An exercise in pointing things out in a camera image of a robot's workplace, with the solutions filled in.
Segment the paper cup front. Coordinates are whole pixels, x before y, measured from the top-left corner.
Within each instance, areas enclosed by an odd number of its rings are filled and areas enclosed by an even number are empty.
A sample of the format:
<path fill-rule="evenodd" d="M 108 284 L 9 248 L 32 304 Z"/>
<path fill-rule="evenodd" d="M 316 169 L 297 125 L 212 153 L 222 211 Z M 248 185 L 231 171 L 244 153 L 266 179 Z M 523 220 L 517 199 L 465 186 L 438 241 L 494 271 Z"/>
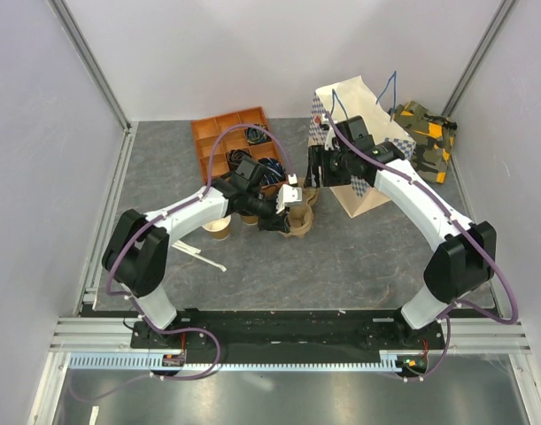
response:
<path fill-rule="evenodd" d="M 241 218 L 242 222 L 246 225 L 252 226 L 257 225 L 259 222 L 259 218 L 254 215 L 243 215 L 240 214 L 239 217 Z"/>

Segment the cardboard cup carrier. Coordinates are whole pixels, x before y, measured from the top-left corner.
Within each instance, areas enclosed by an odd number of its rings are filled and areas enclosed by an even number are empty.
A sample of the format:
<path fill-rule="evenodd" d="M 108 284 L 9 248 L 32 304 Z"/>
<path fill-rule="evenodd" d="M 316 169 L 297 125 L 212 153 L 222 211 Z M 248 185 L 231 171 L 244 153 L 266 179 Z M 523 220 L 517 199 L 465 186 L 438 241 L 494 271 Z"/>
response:
<path fill-rule="evenodd" d="M 298 206 L 292 206 L 289 209 L 287 216 L 289 231 L 279 231 L 279 234 L 286 238 L 304 238 L 312 228 L 314 218 L 313 206 L 317 202 L 318 196 L 318 189 L 304 186 L 302 189 L 303 203 Z"/>

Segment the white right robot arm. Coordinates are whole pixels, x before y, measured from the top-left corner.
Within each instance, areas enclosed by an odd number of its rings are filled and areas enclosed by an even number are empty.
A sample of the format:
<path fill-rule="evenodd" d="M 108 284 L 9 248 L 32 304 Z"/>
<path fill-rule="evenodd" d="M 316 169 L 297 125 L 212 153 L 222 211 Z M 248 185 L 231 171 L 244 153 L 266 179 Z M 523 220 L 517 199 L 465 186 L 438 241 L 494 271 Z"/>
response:
<path fill-rule="evenodd" d="M 310 124 L 306 183 L 341 187 L 358 183 L 389 198 L 419 229 L 433 251 L 423 286 L 399 310 L 394 342 L 413 348 L 424 328 L 495 275 L 497 234 L 487 221 L 474 223 L 446 203 L 414 171 L 412 141 L 378 143 L 360 116 L 331 123 L 323 112 Z"/>

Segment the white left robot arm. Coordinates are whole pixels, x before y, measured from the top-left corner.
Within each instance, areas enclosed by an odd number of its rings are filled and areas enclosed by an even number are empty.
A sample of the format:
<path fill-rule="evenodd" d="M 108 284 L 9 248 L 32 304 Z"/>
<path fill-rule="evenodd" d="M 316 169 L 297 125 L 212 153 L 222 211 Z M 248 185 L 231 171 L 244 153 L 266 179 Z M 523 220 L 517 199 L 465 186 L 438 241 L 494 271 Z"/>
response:
<path fill-rule="evenodd" d="M 162 281 L 169 248 L 204 225 L 233 213 L 258 218 L 259 228 L 288 233 L 288 206 L 302 199 L 298 178 L 286 177 L 272 196 L 266 196 L 262 179 L 269 168 L 244 158 L 238 168 L 210 180 L 195 194 L 168 207 L 121 214 L 102 257 L 108 283 L 116 281 L 135 308 L 151 324 L 151 339 L 162 348 L 174 347 L 181 338 L 175 322 L 177 310 L 168 299 Z"/>

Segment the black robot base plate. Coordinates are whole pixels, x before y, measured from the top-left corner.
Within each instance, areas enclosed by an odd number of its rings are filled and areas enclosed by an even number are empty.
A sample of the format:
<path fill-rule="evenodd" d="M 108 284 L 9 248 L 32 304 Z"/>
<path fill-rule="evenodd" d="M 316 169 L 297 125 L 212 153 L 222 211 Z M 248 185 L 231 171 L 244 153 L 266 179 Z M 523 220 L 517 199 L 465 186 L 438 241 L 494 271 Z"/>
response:
<path fill-rule="evenodd" d="M 444 347 L 435 322 L 411 330 L 397 310 L 180 312 L 161 335 L 145 322 L 134 325 L 133 349 L 184 349 L 191 363 L 221 355 L 223 364 L 373 362 L 387 351 L 424 352 Z"/>

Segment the checkered paper takeout bag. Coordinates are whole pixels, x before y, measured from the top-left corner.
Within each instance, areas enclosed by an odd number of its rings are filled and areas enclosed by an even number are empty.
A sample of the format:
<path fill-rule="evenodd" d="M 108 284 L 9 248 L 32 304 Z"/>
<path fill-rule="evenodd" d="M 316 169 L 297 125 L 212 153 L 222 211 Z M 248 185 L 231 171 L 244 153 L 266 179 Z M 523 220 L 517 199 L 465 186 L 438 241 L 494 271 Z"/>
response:
<path fill-rule="evenodd" d="M 412 158 L 415 141 L 396 121 L 390 119 L 389 114 L 377 103 L 377 97 L 361 77 L 353 77 L 315 90 L 308 147 L 323 146 L 318 123 L 321 115 L 326 115 L 328 112 L 338 126 L 346 119 L 361 119 L 367 132 L 372 136 L 374 144 L 391 142 L 404 154 L 404 159 Z M 335 143 L 338 149 L 346 147 L 342 142 Z M 389 201 L 384 194 L 372 188 L 364 179 L 355 176 L 352 176 L 350 185 L 331 187 L 331 191 L 350 218 Z"/>

